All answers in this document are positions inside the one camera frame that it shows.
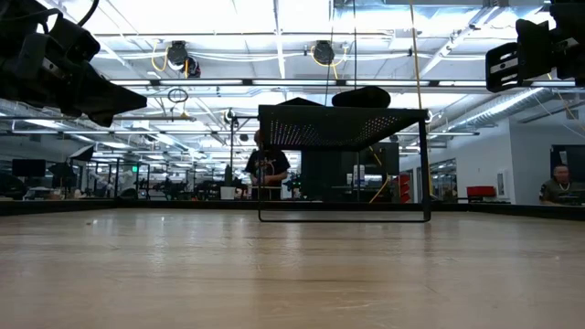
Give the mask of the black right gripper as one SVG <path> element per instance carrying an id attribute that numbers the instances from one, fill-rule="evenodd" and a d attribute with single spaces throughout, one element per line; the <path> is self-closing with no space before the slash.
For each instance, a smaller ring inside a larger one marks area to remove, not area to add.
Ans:
<path id="1" fill-rule="evenodd" d="M 552 0 L 548 21 L 516 21 L 517 39 L 485 55 L 485 83 L 491 92 L 520 87 L 529 79 L 557 72 L 561 80 L 584 85 L 584 0 Z"/>

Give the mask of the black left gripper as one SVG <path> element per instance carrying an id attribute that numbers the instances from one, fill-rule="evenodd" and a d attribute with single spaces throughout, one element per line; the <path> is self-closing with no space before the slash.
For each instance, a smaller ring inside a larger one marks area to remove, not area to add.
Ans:
<path id="1" fill-rule="evenodd" d="M 116 112 L 141 109 L 146 98 L 106 80 L 91 64 L 100 44 L 83 28 L 98 7 L 73 23 L 57 8 L 37 1 L 1 2 L 1 97 L 102 127 Z"/>

